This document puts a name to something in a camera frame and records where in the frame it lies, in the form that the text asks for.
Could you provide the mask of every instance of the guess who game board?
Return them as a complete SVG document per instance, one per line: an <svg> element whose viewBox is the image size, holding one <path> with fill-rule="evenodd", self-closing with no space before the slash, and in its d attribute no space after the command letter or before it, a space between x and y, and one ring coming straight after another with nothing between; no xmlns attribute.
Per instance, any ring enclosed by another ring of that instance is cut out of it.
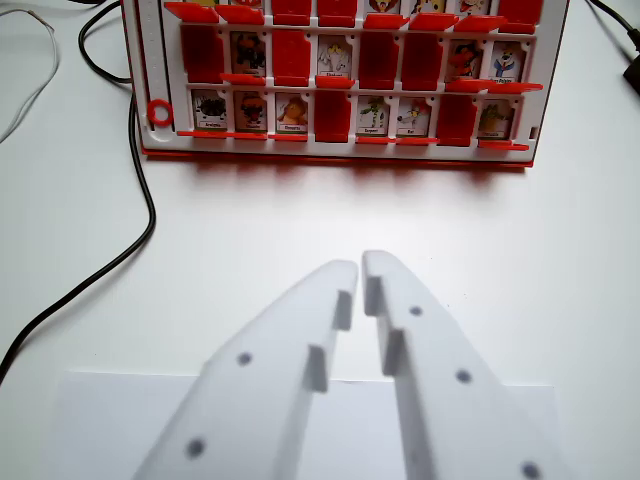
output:
<svg viewBox="0 0 640 480"><path fill-rule="evenodd" d="M532 166L568 0L122 5L145 153Z"/></svg>

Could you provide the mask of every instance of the white paper sheet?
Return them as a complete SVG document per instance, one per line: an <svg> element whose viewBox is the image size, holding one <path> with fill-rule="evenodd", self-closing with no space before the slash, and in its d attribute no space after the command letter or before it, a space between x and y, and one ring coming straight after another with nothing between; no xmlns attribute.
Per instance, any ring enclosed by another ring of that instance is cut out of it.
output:
<svg viewBox="0 0 640 480"><path fill-rule="evenodd" d="M41 478L131 479L194 379L65 374ZM557 439L553 388L509 388L540 428ZM316 395L298 477L405 478L393 383L332 380L327 395Z"/></svg>

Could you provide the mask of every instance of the screw hole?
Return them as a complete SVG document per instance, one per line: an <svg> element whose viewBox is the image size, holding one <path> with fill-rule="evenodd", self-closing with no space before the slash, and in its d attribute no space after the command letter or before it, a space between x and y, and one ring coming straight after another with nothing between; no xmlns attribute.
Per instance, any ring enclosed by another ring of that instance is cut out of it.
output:
<svg viewBox="0 0 640 480"><path fill-rule="evenodd" d="M194 438L193 440L187 443L187 457L189 458L198 458L204 452L204 440L201 438Z"/></svg>
<svg viewBox="0 0 640 480"><path fill-rule="evenodd" d="M522 474L525 478L541 478L540 469L535 463L525 463L522 466Z"/></svg>
<svg viewBox="0 0 640 480"><path fill-rule="evenodd" d="M253 360L253 357L249 352L244 352L238 355L238 363L243 367L250 364L251 360Z"/></svg>
<svg viewBox="0 0 640 480"><path fill-rule="evenodd" d="M460 383L471 383L472 380L471 374L466 370L458 370L458 372L456 373L456 378Z"/></svg>

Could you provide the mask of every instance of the white cable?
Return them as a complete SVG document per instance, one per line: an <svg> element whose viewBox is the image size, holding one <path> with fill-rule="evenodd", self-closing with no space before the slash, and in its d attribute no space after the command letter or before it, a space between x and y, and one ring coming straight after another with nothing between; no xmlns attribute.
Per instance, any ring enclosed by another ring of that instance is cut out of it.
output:
<svg viewBox="0 0 640 480"><path fill-rule="evenodd" d="M53 31L54 31L53 27L51 25L49 25L47 22L45 22L42 18L40 18L32 10L24 10L22 8L14 8L12 10L7 10L6 12L0 12L0 17L2 17L4 15L8 15L10 13L15 13L15 12L27 13L27 14L31 15L33 18L35 18L36 20L38 20L41 24L43 24L45 26L45 28L47 29L47 33L49 34L49 37L51 38L51 45L53 46L53 68L51 69L51 73L49 74L47 79L43 83L41 83L31 93L31 95L29 95L27 97L27 99L24 101L24 103L22 105L20 105L20 108L18 108L18 111L16 112L15 116L13 117L11 122L9 123L9 126L7 127L7 129L4 132L0 133L0 143L4 142L7 139L7 137L9 137L9 135L11 135L13 133L13 131L16 128L18 128L18 125L20 125L20 123L24 119L25 115L27 114L27 112L31 108L31 105L33 105L33 102L36 100L36 98L38 98L38 95L40 95L42 90L44 90L44 88L49 84L51 79L54 77L54 75L58 71L58 61L59 61L59 59L58 59L58 46L56 45L56 39L53 36Z"/></svg>

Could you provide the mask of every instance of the black cable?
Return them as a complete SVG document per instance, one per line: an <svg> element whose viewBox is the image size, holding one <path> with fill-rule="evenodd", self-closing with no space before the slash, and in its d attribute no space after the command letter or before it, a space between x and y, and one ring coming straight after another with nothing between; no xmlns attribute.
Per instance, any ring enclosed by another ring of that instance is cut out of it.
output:
<svg viewBox="0 0 640 480"><path fill-rule="evenodd" d="M618 22L620 25L622 25L627 30L627 32L633 30L633 27L631 26L631 24L629 22L627 22L622 17L622 15L620 15L618 12L616 12L609 5L606 5L606 4L602 3L600 0L590 0L590 1L591 1L591 3L593 3L596 7L598 7L603 12L607 13L608 15L611 15L616 22Z"/></svg>
<svg viewBox="0 0 640 480"><path fill-rule="evenodd" d="M80 3L82 5L102 5L106 0L69 0L73 3Z"/></svg>
<svg viewBox="0 0 640 480"><path fill-rule="evenodd" d="M82 55L82 58L84 58L84 61L87 62L87 65L89 65L91 70L96 72L102 78L106 78L107 80L109 80L111 82L114 82L114 83L131 83L131 79L130 78L116 77L115 75L113 75L113 74L107 72L106 70L100 68L98 65L95 64L95 62L93 60L91 60L91 58L89 58L89 54L87 53L87 51L84 48L85 37L87 36L87 32L89 31L89 29L91 27L93 27L98 20L100 20L102 17L104 17L107 13L109 13L114 8L117 8L119 5L120 5L120 1L119 0L116 0L115 2L107 5L107 7L105 7L102 10L100 10L96 14L95 17L93 17L91 20L89 20L85 24L85 26L82 27L82 30L80 30L80 33L78 34L78 48L80 49L80 54Z"/></svg>
<svg viewBox="0 0 640 480"><path fill-rule="evenodd" d="M623 26L627 31L627 35L629 35L629 38L631 38L631 41L636 46L636 50L640 52L640 30L638 30L637 28L633 28L633 26L629 22L627 22L622 15L616 12L609 5L602 3L600 0L589 0L589 1L593 5L598 7L600 10L602 10L603 12L607 13L608 15L611 15L611 17L616 22L618 22L620 25Z"/></svg>
<svg viewBox="0 0 640 480"><path fill-rule="evenodd" d="M101 19L108 11L115 8L114 5L118 5L118 4L119 2L115 2L114 4L109 5L107 8L99 12L95 17L89 20L87 24L82 28L79 41L80 40L83 41L84 39L83 32L86 33L86 30L88 30L88 28L90 28L93 24L95 24L96 21ZM83 48L84 46L82 45L82 43L80 43L80 47L81 47L81 51L84 51L84 48ZM83 56L85 57L85 60L87 60L87 63L89 63L89 66L92 66L92 65L95 66L95 64L91 62L90 59L85 55L86 55L86 52ZM91 67L91 68L96 73L98 73L98 75L100 75L103 78L106 78L107 80L115 81L117 83L124 83L121 81L123 79L119 77L115 77L114 75L111 75L110 73L105 72L104 70L102 70L97 66L96 68L94 67ZM100 270L95 272L93 275L87 277L85 280L83 280L80 284L78 284L73 290L67 293L60 300L58 300L53 305L51 305L50 307L42 311L37 317L31 320L27 324L27 326L20 331L20 333L18 333L16 338L11 343L11 346L7 350L7 353L5 354L4 358L2 359L2 363L0 363L0 385L2 385L2 382L7 376L9 368L11 368L13 361L16 359L16 357L20 353L20 347L22 346L24 341L27 339L27 337L31 334L31 332L33 332L42 322L44 322L52 314L60 310L62 307L68 304L71 300L73 300L78 295L80 295L84 290L90 287L93 283L98 281L100 278L104 277L107 273L109 273L111 270L113 270L122 262L124 262L136 250L138 250L141 246L143 246L149 240L149 238L151 238L151 235L153 234L153 231L155 230L155 227L156 227L156 209L153 204L153 198L151 197L151 192L149 191L149 186L147 185L147 181L144 177L144 171L142 170L142 164L140 162L140 154L138 153L138 143L136 141L135 125L136 125L136 102L135 102L135 95L132 94L131 104L129 105L129 122L128 122L129 148L131 150L131 156L133 158L133 166L136 170L138 182L140 183L140 188L142 190L142 194L147 204L147 209L149 211L149 222L147 223L147 228L145 228L144 232L142 232L142 235L140 235L138 239L135 242L133 242L124 252L122 252L120 255L118 255L116 258L114 258L112 261L110 261Z"/></svg>

